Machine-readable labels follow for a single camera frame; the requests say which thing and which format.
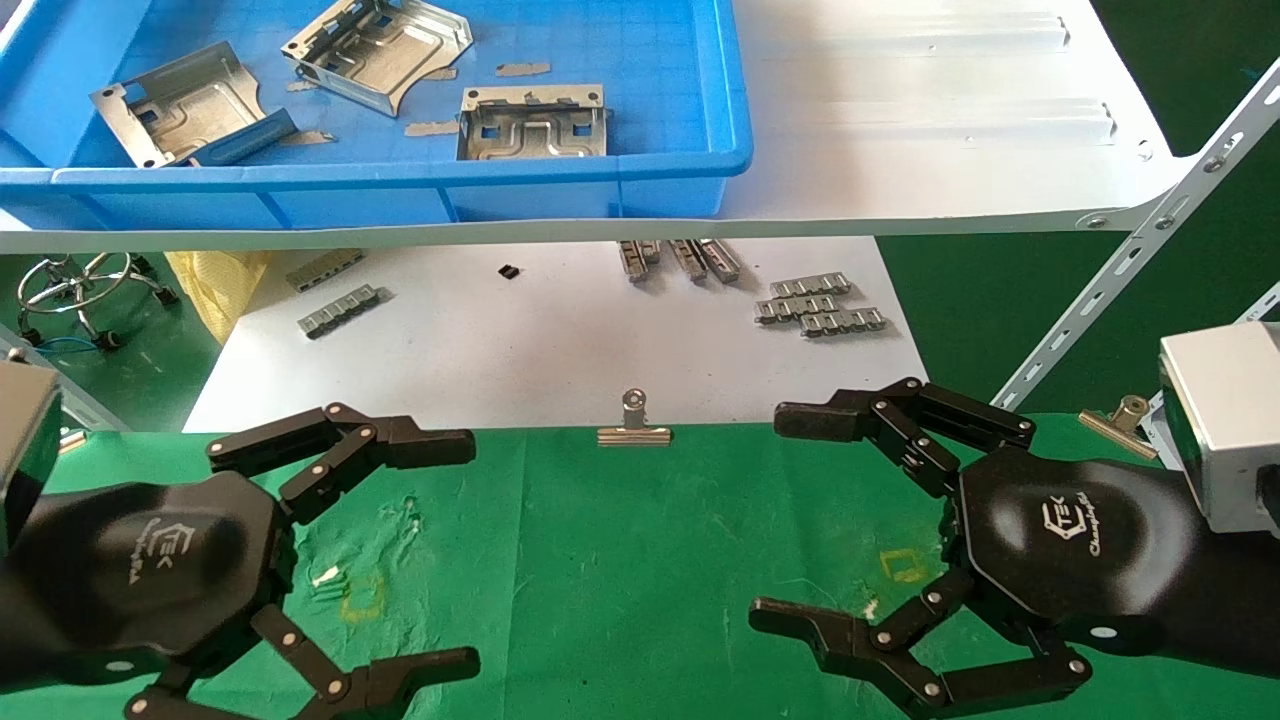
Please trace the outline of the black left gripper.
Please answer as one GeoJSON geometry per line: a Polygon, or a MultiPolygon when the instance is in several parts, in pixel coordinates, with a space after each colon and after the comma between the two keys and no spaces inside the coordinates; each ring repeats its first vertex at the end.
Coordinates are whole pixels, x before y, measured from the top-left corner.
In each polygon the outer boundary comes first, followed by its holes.
{"type": "Polygon", "coordinates": [[[127,719],[244,719],[188,693],[259,637],[314,691],[296,719],[402,719],[422,688],[480,673],[474,647],[342,671],[276,606],[297,561],[285,516],[315,521],[380,468],[471,462],[471,430],[330,404],[218,438],[206,455],[220,473],[200,483],[131,482],[35,505],[3,559],[4,691],[115,684],[169,665],[129,700],[127,719]],[[300,461],[282,510],[246,478],[300,461]]]}

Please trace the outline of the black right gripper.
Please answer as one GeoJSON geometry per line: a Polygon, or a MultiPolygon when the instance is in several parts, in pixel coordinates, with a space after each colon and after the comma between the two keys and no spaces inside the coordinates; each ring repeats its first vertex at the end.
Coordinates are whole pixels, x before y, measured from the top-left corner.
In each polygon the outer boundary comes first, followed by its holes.
{"type": "Polygon", "coordinates": [[[1093,676],[1064,642],[1202,656],[1193,566],[1203,518],[1170,471],[1038,457],[1020,450],[1034,438],[1032,420],[915,377],[838,389],[824,404],[778,404],[773,429],[869,442],[928,496],[948,497],[948,561],[963,570],[946,571],[881,624],[767,597],[749,609],[753,629],[805,642],[820,671],[873,685],[910,719],[1064,700],[1093,676]],[[960,471],[934,434],[993,452],[960,471]],[[964,605],[1030,657],[945,673],[920,664],[913,647],[964,605]]]}

